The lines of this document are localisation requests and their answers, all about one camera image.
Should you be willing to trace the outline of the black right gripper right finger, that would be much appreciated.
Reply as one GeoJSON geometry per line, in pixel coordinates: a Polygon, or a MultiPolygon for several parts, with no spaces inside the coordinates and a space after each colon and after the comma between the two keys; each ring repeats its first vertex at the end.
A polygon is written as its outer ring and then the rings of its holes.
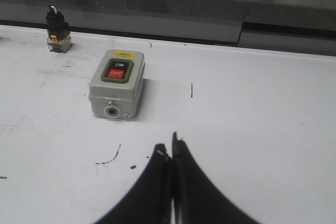
{"type": "Polygon", "coordinates": [[[176,223],[258,223],[217,189],[176,132],[172,154],[176,223]]]}

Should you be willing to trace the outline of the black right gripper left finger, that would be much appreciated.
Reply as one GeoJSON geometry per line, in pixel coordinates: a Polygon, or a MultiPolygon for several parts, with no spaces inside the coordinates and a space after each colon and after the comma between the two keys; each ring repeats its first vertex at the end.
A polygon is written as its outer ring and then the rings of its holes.
{"type": "Polygon", "coordinates": [[[141,176],[128,193],[97,223],[170,223],[172,161],[156,144],[141,176]]]}

